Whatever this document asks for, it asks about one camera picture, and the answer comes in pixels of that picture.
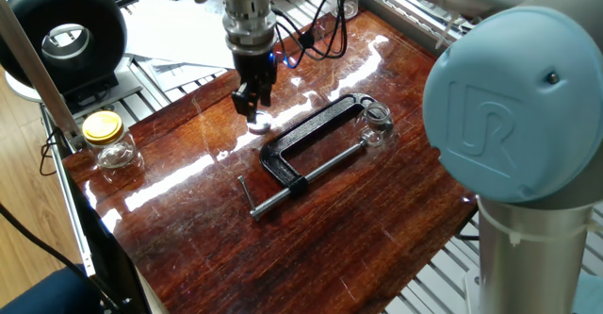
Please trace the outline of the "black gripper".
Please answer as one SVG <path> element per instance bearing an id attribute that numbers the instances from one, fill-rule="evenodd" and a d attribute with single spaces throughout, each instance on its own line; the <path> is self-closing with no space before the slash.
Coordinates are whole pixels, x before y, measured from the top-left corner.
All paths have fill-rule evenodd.
<path id="1" fill-rule="evenodd" d="M 256 122 L 257 97 L 256 87 L 259 85 L 260 104 L 271 106 L 271 92 L 277 78 L 277 61 L 272 50 L 259 55 L 233 53 L 235 69 L 239 74 L 241 85 L 231 92 L 236 112 L 243 115 L 248 123 Z"/>

